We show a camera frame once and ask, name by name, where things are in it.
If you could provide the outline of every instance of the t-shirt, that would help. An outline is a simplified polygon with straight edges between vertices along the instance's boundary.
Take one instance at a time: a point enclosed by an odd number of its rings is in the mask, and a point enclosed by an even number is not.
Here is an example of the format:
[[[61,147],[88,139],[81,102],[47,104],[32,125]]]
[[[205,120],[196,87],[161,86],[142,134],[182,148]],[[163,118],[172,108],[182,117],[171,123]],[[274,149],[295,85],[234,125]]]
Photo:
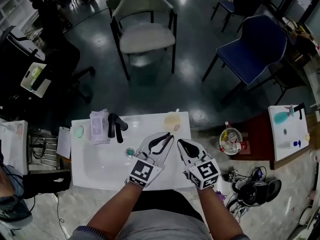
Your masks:
[[[10,165],[3,165],[2,170],[8,176],[9,180],[11,181],[12,186],[15,189],[14,195],[17,198],[22,197],[22,195],[24,194],[24,188],[23,188],[23,183],[22,183],[22,174]],[[9,198],[9,196],[8,197],[0,197],[0,203],[8,198]]]
[[[98,230],[78,227],[69,240],[107,240]],[[134,211],[129,216],[117,240],[211,240],[207,226],[197,218],[166,210]],[[237,235],[231,240],[249,240]]]

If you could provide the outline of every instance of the white paper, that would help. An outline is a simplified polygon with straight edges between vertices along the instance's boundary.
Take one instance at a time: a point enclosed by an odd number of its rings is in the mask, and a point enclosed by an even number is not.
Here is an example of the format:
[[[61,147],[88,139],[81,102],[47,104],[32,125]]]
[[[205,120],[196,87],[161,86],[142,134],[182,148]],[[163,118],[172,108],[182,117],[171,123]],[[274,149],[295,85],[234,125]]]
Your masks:
[[[64,127],[59,128],[58,145],[56,153],[65,158],[70,158],[71,153],[71,134],[70,130]]]
[[[306,10],[309,5],[311,4],[310,0],[296,0],[298,2],[298,4],[304,9]]]

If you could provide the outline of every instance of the chair seat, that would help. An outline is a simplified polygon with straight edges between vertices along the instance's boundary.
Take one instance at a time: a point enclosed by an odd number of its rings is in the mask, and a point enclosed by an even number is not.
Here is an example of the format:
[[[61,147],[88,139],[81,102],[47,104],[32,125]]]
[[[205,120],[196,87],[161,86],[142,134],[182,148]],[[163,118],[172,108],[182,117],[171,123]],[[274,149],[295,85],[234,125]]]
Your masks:
[[[229,11],[230,13],[234,13],[235,12],[235,5],[234,2],[231,1],[221,1],[219,2],[220,5],[222,5],[227,11]]]
[[[268,66],[253,49],[240,40],[221,46],[216,52],[247,85],[252,83]]]
[[[142,23],[128,27],[120,38],[120,50],[124,54],[138,54],[166,48],[176,43],[168,27],[158,23]]]

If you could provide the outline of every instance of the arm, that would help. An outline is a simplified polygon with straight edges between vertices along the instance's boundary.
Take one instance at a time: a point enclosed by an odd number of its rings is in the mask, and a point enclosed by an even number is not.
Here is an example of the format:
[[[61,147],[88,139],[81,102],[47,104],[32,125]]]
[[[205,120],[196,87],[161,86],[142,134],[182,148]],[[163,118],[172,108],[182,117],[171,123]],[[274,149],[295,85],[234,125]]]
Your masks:
[[[0,166],[0,198],[11,197],[15,191],[9,177]]]
[[[214,240],[230,240],[243,231],[211,187],[198,189],[201,206]]]
[[[128,220],[143,188],[128,182],[111,198],[89,221],[88,226],[95,228],[111,239],[115,239]]]

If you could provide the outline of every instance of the black faucet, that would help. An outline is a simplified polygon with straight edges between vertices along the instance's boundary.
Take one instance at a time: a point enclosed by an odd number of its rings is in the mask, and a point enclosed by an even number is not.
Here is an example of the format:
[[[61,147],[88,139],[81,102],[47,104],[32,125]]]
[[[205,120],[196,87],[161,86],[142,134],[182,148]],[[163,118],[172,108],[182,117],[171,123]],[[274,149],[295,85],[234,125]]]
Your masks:
[[[128,124],[125,123],[123,120],[120,119],[115,113],[111,113],[108,116],[109,122],[109,130],[108,130],[108,137],[114,138],[116,134],[116,140],[118,143],[124,142],[122,138],[121,131],[126,131],[128,129]]]

